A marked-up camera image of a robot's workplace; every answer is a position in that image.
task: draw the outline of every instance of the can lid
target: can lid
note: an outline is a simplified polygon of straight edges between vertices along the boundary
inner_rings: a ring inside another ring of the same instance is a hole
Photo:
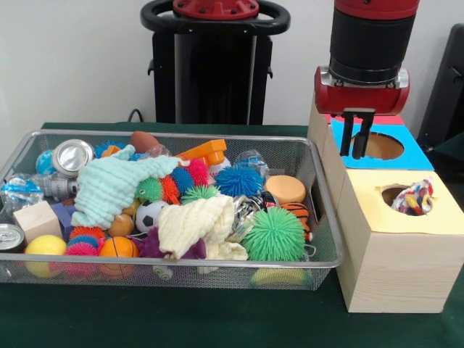
[[[14,249],[24,241],[21,228],[8,223],[0,224],[0,251]]]
[[[85,141],[71,139],[53,151],[53,166],[67,177],[78,176],[79,170],[94,158],[94,149]]]

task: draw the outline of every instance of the green spiky ball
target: green spiky ball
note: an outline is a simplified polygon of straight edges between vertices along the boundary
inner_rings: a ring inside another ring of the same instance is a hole
[[[136,197],[150,202],[160,201],[163,190],[161,182],[156,178],[148,178],[141,181],[136,189]]]
[[[270,208],[254,216],[242,245],[253,261],[299,261],[305,255],[305,230],[288,210]]]
[[[186,194],[182,196],[182,204],[188,204],[201,198],[208,199],[217,197],[219,195],[219,190],[214,186],[194,186],[189,188]]]

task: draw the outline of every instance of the white wall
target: white wall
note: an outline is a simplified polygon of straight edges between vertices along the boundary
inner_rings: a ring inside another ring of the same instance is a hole
[[[146,75],[152,34],[139,20],[145,2],[0,1],[0,162],[45,121],[117,122],[134,107],[154,120],[153,80]],[[313,74],[328,63],[333,1],[278,3],[292,25],[273,38],[265,123],[306,125]],[[464,1],[422,0],[405,60],[413,89],[402,115],[414,133],[456,22],[464,22]]]

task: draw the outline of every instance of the black cylinder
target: black cylinder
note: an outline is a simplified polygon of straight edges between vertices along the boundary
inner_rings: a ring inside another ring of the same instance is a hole
[[[256,36],[175,35],[175,121],[247,124]]]
[[[356,84],[386,83],[398,75],[415,16],[366,20],[335,9],[331,37],[332,75]]]

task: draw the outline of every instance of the light green towel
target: light green towel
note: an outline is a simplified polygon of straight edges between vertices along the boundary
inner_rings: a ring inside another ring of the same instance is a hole
[[[164,155],[129,162],[134,152],[134,147],[127,145],[111,157],[95,159],[80,170],[73,226],[107,230],[115,216],[132,205],[139,182],[149,177],[164,178],[180,162],[177,157]]]

